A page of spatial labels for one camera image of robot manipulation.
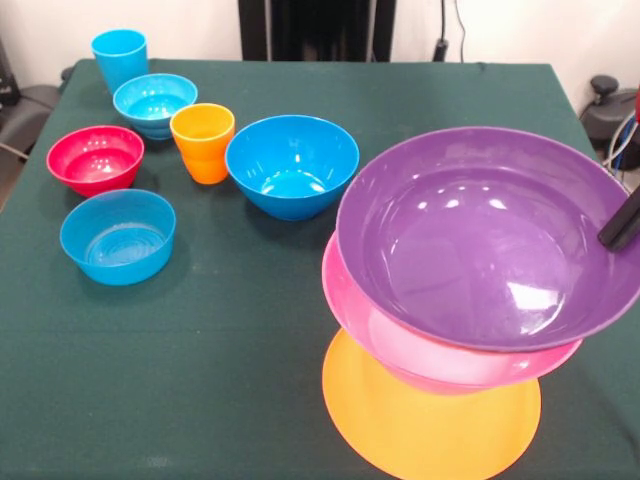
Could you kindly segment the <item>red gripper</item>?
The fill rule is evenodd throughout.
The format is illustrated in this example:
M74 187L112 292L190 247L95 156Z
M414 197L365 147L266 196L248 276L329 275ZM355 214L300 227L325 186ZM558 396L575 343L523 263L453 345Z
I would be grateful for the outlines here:
M635 97L635 120L640 123L640 88ZM611 252L619 252L628 247L639 234L639 188L624 201L616 213L598 233L600 244Z

